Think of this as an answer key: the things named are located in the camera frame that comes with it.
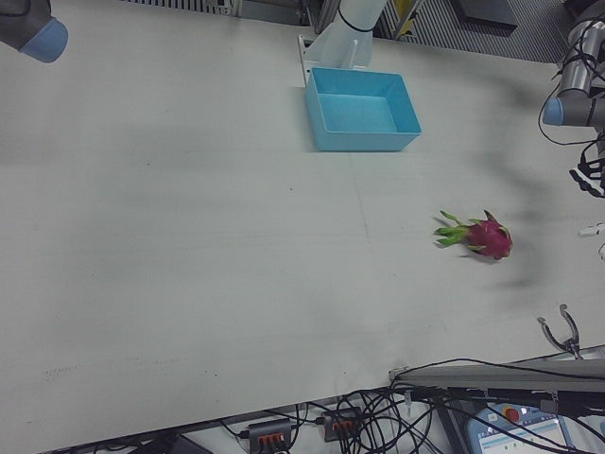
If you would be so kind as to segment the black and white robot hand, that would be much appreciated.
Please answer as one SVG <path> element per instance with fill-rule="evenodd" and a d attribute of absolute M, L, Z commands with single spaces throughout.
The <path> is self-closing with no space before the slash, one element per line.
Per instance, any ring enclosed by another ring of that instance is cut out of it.
<path fill-rule="evenodd" d="M 591 196 L 604 199 L 604 159 L 592 161 L 581 160 L 569 170 L 571 178 L 578 184 L 579 189 Z M 579 230 L 580 238 L 604 236 L 604 221 L 594 223 Z"/>

